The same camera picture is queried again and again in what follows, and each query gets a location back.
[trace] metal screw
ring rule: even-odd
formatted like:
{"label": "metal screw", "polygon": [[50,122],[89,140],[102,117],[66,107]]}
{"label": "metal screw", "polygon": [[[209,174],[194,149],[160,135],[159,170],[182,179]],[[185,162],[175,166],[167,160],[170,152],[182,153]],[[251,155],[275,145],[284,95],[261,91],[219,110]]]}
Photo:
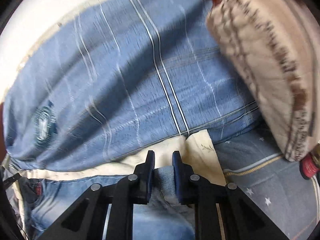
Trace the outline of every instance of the metal screw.
{"label": "metal screw", "polygon": [[128,176],[128,180],[130,180],[130,181],[134,181],[134,180],[136,180],[138,178],[138,176],[136,175],[136,174],[130,174],[129,176]]}
{"label": "metal screw", "polygon": [[193,180],[193,181],[198,181],[200,179],[200,176],[197,175],[197,174],[193,174],[190,176],[190,179]]}
{"label": "metal screw", "polygon": [[100,189],[100,188],[101,188],[101,185],[98,184],[98,183],[92,184],[91,187],[90,187],[90,189],[91,189],[92,191],[96,191],[96,190],[98,190],[98,189]]}
{"label": "metal screw", "polygon": [[237,184],[230,182],[228,183],[228,189],[235,190],[237,188]]}

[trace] denim fabric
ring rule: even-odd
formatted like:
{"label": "denim fabric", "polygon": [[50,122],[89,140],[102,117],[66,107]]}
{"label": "denim fabric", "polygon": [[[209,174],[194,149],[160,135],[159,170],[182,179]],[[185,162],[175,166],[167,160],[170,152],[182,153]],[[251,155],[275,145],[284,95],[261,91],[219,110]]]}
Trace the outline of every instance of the denim fabric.
{"label": "denim fabric", "polygon": [[215,144],[228,182],[235,182],[289,239],[306,240],[319,222],[319,185],[287,161],[265,122]]}
{"label": "denim fabric", "polygon": [[[250,127],[260,112],[204,25],[211,6],[108,0],[61,26],[5,99],[17,166],[79,171],[180,133],[209,128],[217,143]],[[36,136],[45,108],[55,126],[44,144]]]}
{"label": "denim fabric", "polygon": [[[20,179],[27,234],[31,239],[37,239],[93,183],[107,186],[122,177],[95,176],[71,181]],[[173,167],[156,169],[153,184],[149,204],[134,205],[133,239],[194,239],[194,212],[192,208],[180,205],[175,197]],[[36,190],[39,185],[40,195]]]}

